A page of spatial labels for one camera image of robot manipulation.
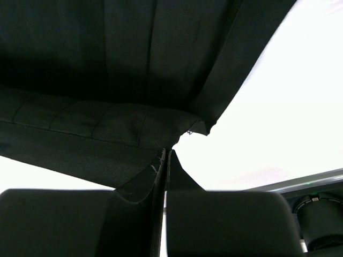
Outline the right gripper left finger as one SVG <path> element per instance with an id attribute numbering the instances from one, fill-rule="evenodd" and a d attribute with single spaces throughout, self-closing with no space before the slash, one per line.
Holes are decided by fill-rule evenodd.
<path id="1" fill-rule="evenodd" d="M 158 256 L 163 199 L 163 151 L 112 191 L 6 190 L 1 256 Z"/>

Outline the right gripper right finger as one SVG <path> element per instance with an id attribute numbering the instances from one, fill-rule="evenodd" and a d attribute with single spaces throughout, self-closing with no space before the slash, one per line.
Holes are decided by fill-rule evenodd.
<path id="1" fill-rule="evenodd" d="M 286 200 L 260 191 L 207 191 L 167 162 L 166 238 L 169 256 L 302 256 Z"/>

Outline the black pleated skirt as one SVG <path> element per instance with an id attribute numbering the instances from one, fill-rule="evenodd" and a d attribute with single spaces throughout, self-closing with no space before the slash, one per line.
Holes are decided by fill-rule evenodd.
<path id="1" fill-rule="evenodd" d="M 294 1 L 1 1 L 1 155 L 120 187 L 208 135 Z"/>

